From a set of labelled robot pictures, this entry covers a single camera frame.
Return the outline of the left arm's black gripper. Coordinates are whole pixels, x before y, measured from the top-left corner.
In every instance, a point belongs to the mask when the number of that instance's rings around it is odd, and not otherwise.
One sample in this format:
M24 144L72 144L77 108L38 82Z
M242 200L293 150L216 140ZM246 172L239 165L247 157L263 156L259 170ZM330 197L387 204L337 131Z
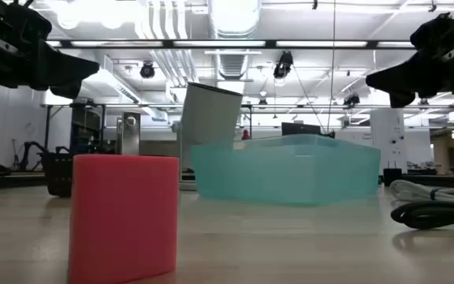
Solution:
M99 71L99 63L63 54L45 40L51 23L31 8L34 0L0 0L0 85L30 85L24 73L32 67L33 84L50 87L57 96L76 99L82 82Z

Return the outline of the translucent teal plastic bin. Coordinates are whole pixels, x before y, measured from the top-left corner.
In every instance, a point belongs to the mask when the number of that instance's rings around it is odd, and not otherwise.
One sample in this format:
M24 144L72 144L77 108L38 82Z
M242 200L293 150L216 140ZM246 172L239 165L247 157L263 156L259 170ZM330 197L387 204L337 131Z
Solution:
M379 149L314 134L192 147L199 194L219 200L322 205L378 190Z

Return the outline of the white room pillar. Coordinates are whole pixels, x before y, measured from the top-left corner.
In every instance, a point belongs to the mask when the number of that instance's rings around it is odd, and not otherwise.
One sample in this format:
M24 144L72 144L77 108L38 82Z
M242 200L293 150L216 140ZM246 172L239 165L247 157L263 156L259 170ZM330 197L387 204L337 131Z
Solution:
M399 109L375 109L370 112L372 144L381 152L379 173L384 169L401 169L407 172L406 134L404 114Z

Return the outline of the black shelving unit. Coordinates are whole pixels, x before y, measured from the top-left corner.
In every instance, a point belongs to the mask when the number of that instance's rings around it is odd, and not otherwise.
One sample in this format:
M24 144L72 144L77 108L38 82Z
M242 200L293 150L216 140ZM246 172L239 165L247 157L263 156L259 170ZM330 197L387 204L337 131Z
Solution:
M72 103L70 146L73 154L104 151L106 106L97 103Z

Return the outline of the grey metal cabinet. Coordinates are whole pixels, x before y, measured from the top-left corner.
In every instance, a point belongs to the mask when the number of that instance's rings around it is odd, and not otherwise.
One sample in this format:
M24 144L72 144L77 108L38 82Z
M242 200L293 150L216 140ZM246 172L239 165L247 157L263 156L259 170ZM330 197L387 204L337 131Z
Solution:
M117 118L115 153L119 155L140 154L140 113L123 112Z

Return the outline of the black mesh plastic basket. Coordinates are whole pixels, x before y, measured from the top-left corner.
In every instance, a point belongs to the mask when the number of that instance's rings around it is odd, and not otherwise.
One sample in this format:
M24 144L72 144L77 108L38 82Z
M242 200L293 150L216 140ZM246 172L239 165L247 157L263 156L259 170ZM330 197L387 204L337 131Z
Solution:
M72 192L73 154L64 146L55 151L42 154L41 162L47 183L48 193L52 196L68 198Z

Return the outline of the black background monitor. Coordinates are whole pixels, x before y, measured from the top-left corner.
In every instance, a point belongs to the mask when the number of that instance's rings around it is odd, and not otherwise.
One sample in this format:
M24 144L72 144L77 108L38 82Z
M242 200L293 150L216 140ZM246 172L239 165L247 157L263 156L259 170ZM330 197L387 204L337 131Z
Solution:
M300 123L281 123L281 134L283 136L296 134L321 134L321 127L318 125L306 125Z

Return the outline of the black overhead crossbar with lights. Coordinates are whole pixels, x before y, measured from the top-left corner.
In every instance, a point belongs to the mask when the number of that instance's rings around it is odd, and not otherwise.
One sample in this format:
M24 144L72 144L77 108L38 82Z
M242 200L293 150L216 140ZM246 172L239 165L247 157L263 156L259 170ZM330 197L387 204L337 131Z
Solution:
M52 39L59 49L219 49L219 50L414 50L409 41L386 40L276 40L276 39Z

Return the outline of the black aluminium table frame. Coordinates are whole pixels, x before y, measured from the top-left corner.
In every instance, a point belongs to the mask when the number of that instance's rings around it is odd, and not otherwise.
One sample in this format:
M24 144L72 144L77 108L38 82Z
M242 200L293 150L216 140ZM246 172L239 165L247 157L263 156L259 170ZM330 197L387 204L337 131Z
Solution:
M403 174L400 178L402 180L411 181L421 185L454 187L454 176ZM47 181L43 174L17 174L0 176L0 189L33 187L46 184Z

